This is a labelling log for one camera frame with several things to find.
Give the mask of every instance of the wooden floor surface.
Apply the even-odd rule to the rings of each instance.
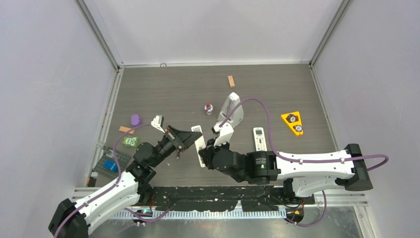
[[[233,75],[235,88],[229,87],[228,75]],[[220,107],[231,92],[237,93],[241,99],[260,98],[268,106],[276,149],[289,153],[334,151],[306,64],[126,68],[106,145],[112,146],[121,136],[122,132],[118,131],[121,125],[131,127],[132,114],[139,114],[144,122],[151,121],[155,115],[163,115],[164,126],[170,124],[180,130],[201,125],[207,141],[214,137],[210,128],[217,122]],[[211,115],[204,111],[207,103],[214,107]],[[268,128],[265,111],[259,103],[246,102],[243,109],[244,120],[235,128],[230,148],[246,154],[255,150],[252,128],[264,127],[266,139]],[[280,118],[281,114],[293,111],[301,113],[303,136],[296,137]],[[162,133],[151,126],[136,130],[134,135],[152,145],[162,138]],[[131,155],[135,152],[122,144],[117,149]],[[194,146],[181,153],[180,160],[176,160],[173,153],[155,171],[157,175],[151,181],[153,186],[247,185],[216,170],[201,168]],[[99,177],[97,186],[109,181]]]

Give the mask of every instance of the small red and white toy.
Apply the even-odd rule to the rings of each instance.
[[[211,104],[205,105],[204,110],[206,111],[207,115],[210,115],[213,112],[213,105]]]

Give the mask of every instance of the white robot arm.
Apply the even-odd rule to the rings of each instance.
[[[290,162],[279,158],[272,151],[255,151],[240,154],[229,150],[233,128],[229,123],[212,131],[215,139],[207,141],[205,148],[198,149],[199,160],[210,170],[218,170],[231,176],[237,182],[265,185],[270,181],[282,180],[285,198],[309,197],[325,189],[344,188],[349,191],[366,191],[373,188],[363,160],[346,161],[361,156],[357,144],[349,144],[344,150],[325,154],[288,154],[278,152]],[[307,163],[309,160],[331,160],[337,163]]]
[[[202,136],[200,132],[180,131],[170,125],[164,130],[162,116],[156,116],[151,125],[164,133],[162,140],[156,146],[141,143],[133,156],[134,161],[121,173],[119,180],[116,178],[95,193],[75,202],[69,199],[62,201],[48,226],[53,235],[71,213],[74,215],[67,219],[57,237],[87,238],[100,224],[122,209],[138,202],[148,203],[153,194],[149,182],[156,174],[152,167],[159,165],[172,152],[188,149]]]

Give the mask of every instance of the yellow triangular object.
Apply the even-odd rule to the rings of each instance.
[[[303,135],[302,118],[299,112],[292,112],[280,115],[284,123],[292,130],[295,136]]]

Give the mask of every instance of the small wooden stick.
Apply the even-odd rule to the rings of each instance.
[[[125,126],[120,126],[119,131],[121,132],[127,132],[128,130],[131,130],[131,128],[125,127]]]
[[[231,88],[235,87],[235,82],[233,81],[233,76],[228,76],[227,79],[229,80],[229,85]]]

